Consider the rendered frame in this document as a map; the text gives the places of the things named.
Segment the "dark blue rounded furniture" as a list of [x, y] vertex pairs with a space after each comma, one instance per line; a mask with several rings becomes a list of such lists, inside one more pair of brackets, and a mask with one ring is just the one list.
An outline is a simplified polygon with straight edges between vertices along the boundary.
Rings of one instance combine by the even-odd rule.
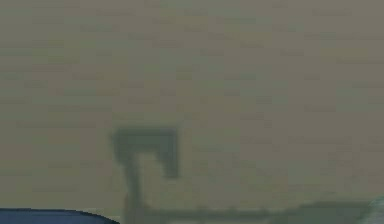
[[120, 224], [110, 218], [75, 210], [0, 209], [0, 224]]

